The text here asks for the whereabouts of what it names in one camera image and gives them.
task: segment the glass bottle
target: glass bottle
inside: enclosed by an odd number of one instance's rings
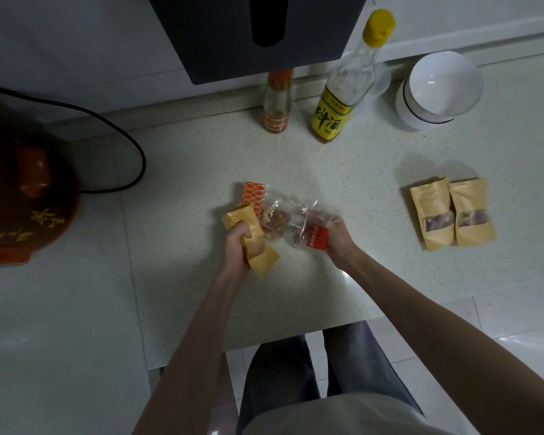
[[[264,126],[272,133],[286,129],[290,118],[292,68],[271,70],[264,94]]]
[[[328,143],[340,134],[375,83],[375,59],[394,28],[395,19],[390,11],[375,10],[365,24],[357,48],[328,76],[312,117],[312,130],[320,142]]]

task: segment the red label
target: red label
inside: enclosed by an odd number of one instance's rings
[[[314,249],[326,250],[326,240],[328,240],[328,229],[318,224],[313,224],[310,231],[310,238],[306,245]]]

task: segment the kraft paper bag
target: kraft paper bag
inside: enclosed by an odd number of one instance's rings
[[[453,243],[455,216],[450,210],[449,179],[411,188],[417,208],[421,233],[428,250],[437,250]]]
[[[456,212],[455,236],[459,247],[486,244],[497,239],[487,211],[486,179],[450,183]]]
[[[222,221],[228,231],[239,221],[248,223],[252,238],[242,237],[240,241],[250,268],[260,279],[264,279],[280,255],[268,244],[252,205],[239,205],[234,211],[225,214]]]

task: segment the leg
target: leg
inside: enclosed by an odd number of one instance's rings
[[[305,336],[264,343],[248,368],[237,434],[266,411],[318,398]]]
[[[389,395],[423,413],[365,321],[323,330],[329,392]]]

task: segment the wall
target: wall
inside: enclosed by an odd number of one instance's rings
[[[377,0],[397,29],[381,60],[544,32],[544,0]],[[373,7],[367,3],[346,51]],[[295,76],[332,64],[298,68]],[[99,112],[263,83],[265,75],[194,86],[147,0],[0,0],[0,86]],[[74,112],[3,99],[43,122]]]

